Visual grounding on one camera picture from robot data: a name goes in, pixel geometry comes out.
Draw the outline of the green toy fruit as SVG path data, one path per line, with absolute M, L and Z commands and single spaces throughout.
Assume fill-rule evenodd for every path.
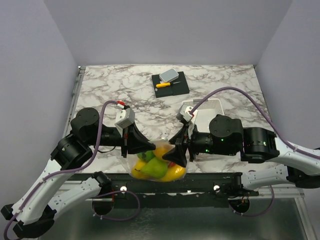
M 145 151 L 145 152 L 140 152 L 140 153 L 138 153 L 138 154 L 137 154 L 137 157 L 138 157 L 140 160 L 148 163 L 151 159 L 155 158 L 156 156 L 155 156 L 155 154 L 153 153 L 153 151 L 150 150 L 150 151 Z

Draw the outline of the orange toy pepper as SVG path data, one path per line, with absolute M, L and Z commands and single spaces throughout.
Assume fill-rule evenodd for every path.
M 169 146 L 161 146 L 161 147 L 157 147 L 152 152 L 153 152 L 154 156 L 157 159 L 166 162 L 167 160 L 163 159 L 163 155 L 165 155 L 166 153 L 168 153 L 172 149 L 173 149 L 173 147 L 171 145 L 169 145 Z

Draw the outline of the yellow toy mango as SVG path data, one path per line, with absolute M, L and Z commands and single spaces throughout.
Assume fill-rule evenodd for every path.
M 186 173 L 186 168 L 179 165 L 171 166 L 168 168 L 165 176 L 159 179 L 160 182 L 173 182 L 181 179 Z

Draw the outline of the clear zip top bag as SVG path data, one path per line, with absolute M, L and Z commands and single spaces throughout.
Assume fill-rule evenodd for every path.
M 182 179 L 187 173 L 187 168 L 163 159 L 163 155 L 174 146 L 165 138 L 153 140 L 152 143 L 156 146 L 155 150 L 127 155 L 122 161 L 127 173 L 135 179 L 163 183 Z

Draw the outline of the green toy pear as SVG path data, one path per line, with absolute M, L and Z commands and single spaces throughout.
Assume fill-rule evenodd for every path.
M 140 171 L 149 177 L 160 179 L 166 175 L 168 171 L 168 163 L 154 157 L 145 166 L 143 166 Z

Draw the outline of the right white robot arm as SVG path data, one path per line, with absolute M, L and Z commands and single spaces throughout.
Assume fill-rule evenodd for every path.
M 319 150 L 295 147 L 273 131 L 243 127 L 240 119 L 220 114 L 210 121 L 208 132 L 194 129 L 188 133 L 188 127 L 190 124 L 186 123 L 170 139 L 174 148 L 163 155 L 164 160 L 186 167 L 186 152 L 191 161 L 200 153 L 221 156 L 239 153 L 242 162 L 277 164 L 262 171 L 243 172 L 240 178 L 231 181 L 229 189 L 236 196 L 270 185 L 293 184 L 302 189 L 320 186 Z

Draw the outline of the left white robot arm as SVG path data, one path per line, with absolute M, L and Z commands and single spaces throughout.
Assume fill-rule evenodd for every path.
M 1 214 L 15 223 L 19 240 L 36 239 L 46 233 L 63 213 L 92 197 L 106 197 L 113 191 L 112 181 L 102 171 L 94 172 L 77 187 L 57 195 L 60 187 L 96 156 L 99 146 L 119 147 L 121 155 L 155 150 L 137 128 L 135 113 L 124 106 L 114 127 L 102 122 L 103 115 L 91 107 L 81 109 L 71 121 L 70 134 L 61 139 L 36 182 L 16 203 L 2 207 Z

